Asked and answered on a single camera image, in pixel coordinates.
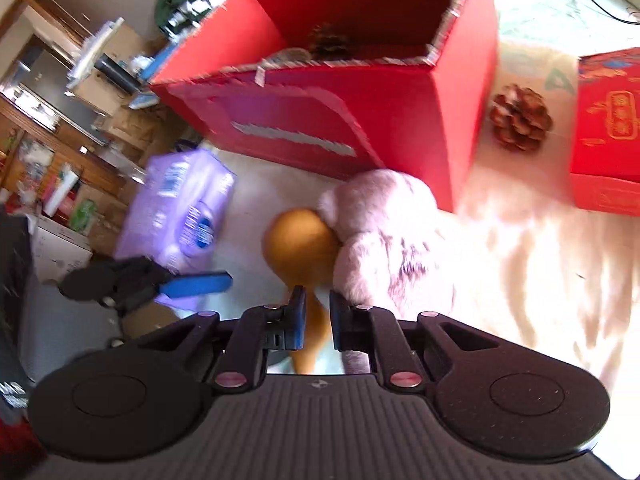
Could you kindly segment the pink plush teddy bear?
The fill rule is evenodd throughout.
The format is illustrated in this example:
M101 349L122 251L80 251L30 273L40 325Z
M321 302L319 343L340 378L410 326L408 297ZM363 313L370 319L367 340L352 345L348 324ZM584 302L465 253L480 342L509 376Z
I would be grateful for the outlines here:
M451 309L450 261L424 182L387 169L358 174L324 192L318 213L342 244L332 288L351 304L408 321Z

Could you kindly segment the large red cardboard box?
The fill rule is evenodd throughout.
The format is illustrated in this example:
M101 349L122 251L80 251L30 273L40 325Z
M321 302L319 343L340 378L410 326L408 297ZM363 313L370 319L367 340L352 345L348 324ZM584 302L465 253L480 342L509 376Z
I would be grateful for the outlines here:
M329 25L352 58L267 64ZM454 211L497 62L495 0L227 0L151 86L218 148L346 179L393 169Z

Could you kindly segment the purple tissue pack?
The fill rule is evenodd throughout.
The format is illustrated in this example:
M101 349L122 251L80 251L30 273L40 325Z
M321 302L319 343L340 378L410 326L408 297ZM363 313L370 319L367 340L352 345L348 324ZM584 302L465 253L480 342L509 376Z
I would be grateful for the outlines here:
M180 274L208 272L234 182L209 150L151 157L114 258L145 256Z

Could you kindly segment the brown pine cone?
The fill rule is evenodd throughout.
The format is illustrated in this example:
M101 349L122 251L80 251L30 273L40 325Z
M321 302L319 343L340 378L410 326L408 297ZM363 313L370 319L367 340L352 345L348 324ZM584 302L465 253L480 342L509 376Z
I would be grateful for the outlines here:
M316 61L341 61L352 58L349 40L329 25L318 25L311 34L311 58Z
M517 84L507 84L494 95L488 119L495 139L510 151L538 151L553 128L542 95Z

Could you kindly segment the clear packing tape roll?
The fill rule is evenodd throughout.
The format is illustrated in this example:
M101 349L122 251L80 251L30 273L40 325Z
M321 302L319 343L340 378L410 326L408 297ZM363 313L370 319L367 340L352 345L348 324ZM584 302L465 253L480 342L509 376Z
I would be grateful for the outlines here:
M267 64L282 64L282 63L303 63L312 60L312 55L309 51L303 48L286 48L277 53L273 53L264 58L262 62Z

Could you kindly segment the brown wooden cabinet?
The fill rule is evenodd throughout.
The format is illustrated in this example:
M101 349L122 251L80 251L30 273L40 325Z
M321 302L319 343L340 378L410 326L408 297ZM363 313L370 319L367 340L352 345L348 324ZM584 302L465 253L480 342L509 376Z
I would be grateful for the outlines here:
M129 204L156 125L127 112L126 96L98 70L67 85L91 35L55 0L1 0L1 116L46 144L54 166L68 162L88 185Z

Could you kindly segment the orange fruit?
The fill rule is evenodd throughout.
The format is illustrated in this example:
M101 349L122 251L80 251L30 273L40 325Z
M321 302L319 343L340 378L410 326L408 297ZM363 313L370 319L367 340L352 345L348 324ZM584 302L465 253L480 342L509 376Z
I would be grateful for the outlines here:
M296 373L311 375L318 356L331 336L329 313L316 296L316 289L329 287L341 243L312 209L282 212L262 237L262 255L267 266L287 288L307 289L306 328L303 348L292 353Z

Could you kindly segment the small red gift box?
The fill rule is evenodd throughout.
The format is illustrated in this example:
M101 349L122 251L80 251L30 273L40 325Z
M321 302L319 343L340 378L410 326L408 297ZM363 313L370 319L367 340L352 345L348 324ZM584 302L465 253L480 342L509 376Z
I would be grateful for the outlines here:
M639 214L639 70L637 48L578 62L570 189L579 208Z

